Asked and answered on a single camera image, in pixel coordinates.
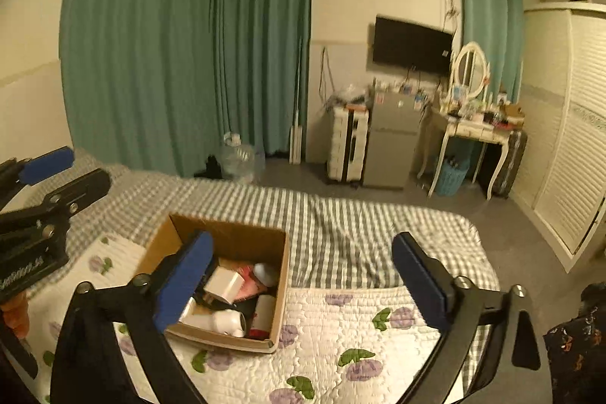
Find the vanity table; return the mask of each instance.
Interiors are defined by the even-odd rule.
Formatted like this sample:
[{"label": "vanity table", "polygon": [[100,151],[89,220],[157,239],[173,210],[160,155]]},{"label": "vanity table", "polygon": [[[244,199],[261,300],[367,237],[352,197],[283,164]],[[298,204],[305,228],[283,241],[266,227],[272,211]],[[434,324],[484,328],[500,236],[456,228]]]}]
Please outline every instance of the vanity table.
[{"label": "vanity table", "polygon": [[431,115],[428,116],[428,119],[431,119],[431,122],[429,122],[427,132],[425,133],[425,151],[423,153],[423,165],[421,166],[420,171],[417,174],[417,178],[422,177],[427,167],[432,132],[434,132],[435,130],[444,132],[444,138],[442,139],[442,147],[440,148],[440,154],[436,163],[436,171],[433,174],[433,181],[431,182],[431,188],[429,189],[428,196],[431,197],[433,195],[433,191],[436,188],[437,179],[440,176],[440,170],[442,169],[442,162],[444,161],[444,154],[446,153],[446,146],[448,145],[448,139],[450,139],[451,137],[462,137],[465,139],[480,141],[484,144],[482,146],[480,159],[478,160],[478,164],[476,165],[476,169],[473,174],[473,183],[475,183],[476,178],[478,176],[478,171],[482,166],[484,154],[486,153],[486,146],[488,144],[501,145],[501,158],[499,159],[499,163],[497,164],[495,172],[493,173],[493,176],[490,180],[490,185],[487,192],[487,200],[490,200],[490,198],[492,198],[493,185],[495,184],[496,178],[499,176],[499,172],[501,172],[501,168],[503,167],[505,159],[507,158],[507,153],[509,152],[510,131],[496,129],[493,126],[487,127],[474,125],[464,120],[451,117],[450,115],[440,113],[439,109],[437,108],[431,109]]},{"label": "vanity table", "polygon": [[[478,176],[478,171],[482,166],[484,155],[486,153],[486,146],[488,144],[501,145],[501,158],[496,166],[495,172],[490,180],[489,188],[487,191],[487,199],[492,197],[492,189],[495,181],[507,159],[507,153],[509,152],[509,135],[510,131],[504,131],[496,129],[494,126],[485,124],[484,122],[472,122],[471,120],[460,119],[453,117],[448,114],[448,111],[454,105],[457,109],[459,105],[465,104],[471,100],[477,103],[481,103],[482,106],[487,104],[487,90],[490,81],[490,64],[486,61],[486,55],[484,51],[475,42],[470,42],[465,45],[459,55],[456,58],[455,63],[452,66],[450,72],[450,87],[448,89],[447,100],[440,100],[440,108],[432,107],[431,114],[428,116],[430,122],[427,126],[425,133],[425,152],[423,154],[423,165],[417,174],[417,178],[421,178],[425,173],[427,167],[427,160],[429,158],[431,134],[433,130],[444,132],[444,139],[442,140],[442,147],[436,163],[436,171],[433,175],[433,181],[431,182],[431,188],[429,189],[429,196],[431,197],[433,191],[436,188],[437,180],[440,176],[440,170],[442,169],[442,162],[444,161],[444,154],[446,153],[446,146],[448,140],[451,137],[462,137],[465,139],[472,139],[474,141],[480,141],[484,143],[478,164],[476,165],[475,172],[473,174],[472,182],[475,183]],[[481,101],[476,100],[481,93],[483,93]],[[466,114],[468,111],[463,110],[462,114]],[[471,117],[480,117],[483,120],[484,115],[478,111],[472,111]]]}]

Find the white louvered door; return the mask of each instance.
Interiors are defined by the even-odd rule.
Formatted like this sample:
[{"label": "white louvered door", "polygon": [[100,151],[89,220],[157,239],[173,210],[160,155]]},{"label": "white louvered door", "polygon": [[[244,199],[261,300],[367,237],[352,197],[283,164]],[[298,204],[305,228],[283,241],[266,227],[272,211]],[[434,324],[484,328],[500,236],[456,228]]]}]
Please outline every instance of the white louvered door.
[{"label": "white louvered door", "polygon": [[513,190],[533,207],[553,160],[568,86],[570,11],[526,13],[519,103],[526,114],[528,144]]},{"label": "white louvered door", "polygon": [[574,14],[564,133],[536,213],[575,253],[606,192],[606,19]]}]

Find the table leg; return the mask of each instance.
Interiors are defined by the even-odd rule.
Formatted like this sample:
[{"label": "table leg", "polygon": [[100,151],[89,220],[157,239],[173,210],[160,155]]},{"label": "table leg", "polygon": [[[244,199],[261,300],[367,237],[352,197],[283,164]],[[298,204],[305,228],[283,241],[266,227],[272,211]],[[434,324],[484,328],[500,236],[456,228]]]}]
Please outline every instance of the table leg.
[{"label": "table leg", "polygon": [[423,173],[425,173],[425,168],[427,168],[427,160],[429,159],[429,145],[431,144],[431,130],[433,129],[433,123],[431,121],[431,116],[429,117],[429,122],[425,126],[425,150],[423,151],[423,165],[421,165],[419,173],[417,173],[417,178],[421,178]]},{"label": "table leg", "polygon": [[486,154],[486,147],[488,143],[482,143],[482,151],[480,152],[480,158],[478,159],[478,164],[476,165],[476,171],[473,173],[472,183],[476,183],[476,178],[478,177],[478,172],[480,171],[480,167],[482,166],[482,162],[484,161],[484,155]]},{"label": "table leg", "polygon": [[442,162],[444,161],[444,154],[446,153],[446,145],[448,144],[448,129],[444,131],[444,139],[442,140],[442,149],[440,150],[440,156],[436,163],[436,172],[433,174],[433,182],[431,182],[431,189],[427,194],[429,197],[432,196],[434,189],[436,188],[437,179],[440,176],[440,170],[442,169]]},{"label": "table leg", "polygon": [[486,192],[486,200],[490,200],[492,198],[492,187],[495,185],[496,177],[499,176],[501,168],[503,168],[503,164],[505,163],[505,159],[507,158],[507,153],[509,153],[509,144],[507,141],[505,141],[501,145],[501,158],[499,159],[499,163],[497,163],[496,165],[493,177],[490,179],[489,189]]}]

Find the wardrobe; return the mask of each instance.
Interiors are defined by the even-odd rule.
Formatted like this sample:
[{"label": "wardrobe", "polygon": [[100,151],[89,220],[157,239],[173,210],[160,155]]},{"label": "wardrobe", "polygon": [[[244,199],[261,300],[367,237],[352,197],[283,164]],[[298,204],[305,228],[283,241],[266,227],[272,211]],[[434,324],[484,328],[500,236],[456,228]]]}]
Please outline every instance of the wardrobe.
[{"label": "wardrobe", "polygon": [[604,248],[606,5],[525,11],[528,145],[512,197],[570,271]]}]

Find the green leaf print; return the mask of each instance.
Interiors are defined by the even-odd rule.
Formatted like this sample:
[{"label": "green leaf print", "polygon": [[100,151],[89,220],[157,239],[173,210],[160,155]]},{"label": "green leaf print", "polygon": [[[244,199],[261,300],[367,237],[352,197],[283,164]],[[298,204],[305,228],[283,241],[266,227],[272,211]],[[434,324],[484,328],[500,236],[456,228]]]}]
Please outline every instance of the green leaf print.
[{"label": "green leaf print", "polygon": [[360,360],[364,358],[372,358],[374,355],[374,353],[366,351],[365,349],[348,349],[340,356],[337,365],[339,367],[344,367],[351,362],[358,363]]},{"label": "green leaf print", "polygon": [[305,397],[305,399],[311,400],[316,395],[316,392],[313,389],[313,385],[311,384],[311,380],[307,377],[290,377],[286,381],[286,383],[294,387],[296,392],[300,392],[301,394],[303,394],[303,397]]},{"label": "green leaf print", "polygon": [[375,329],[378,329],[381,332],[387,330],[387,324],[385,322],[377,322],[377,321],[373,320],[373,325],[375,326]]},{"label": "green leaf print", "polygon": [[44,361],[44,363],[46,363],[47,367],[52,367],[53,361],[55,360],[55,355],[50,351],[45,351],[42,355],[42,360]]},{"label": "green leaf print", "polygon": [[206,363],[207,353],[208,351],[206,349],[203,349],[192,358],[192,368],[198,373],[206,372],[206,367],[204,366],[204,364]]},{"label": "green leaf print", "polygon": [[103,267],[101,268],[101,274],[105,276],[105,274],[107,274],[107,271],[109,271],[111,268],[113,268],[113,262],[109,257],[106,257],[105,259],[103,259]]},{"label": "green leaf print", "polygon": [[373,318],[373,325],[375,329],[383,332],[387,330],[387,321],[389,321],[389,315],[392,313],[391,308],[384,308]]}]

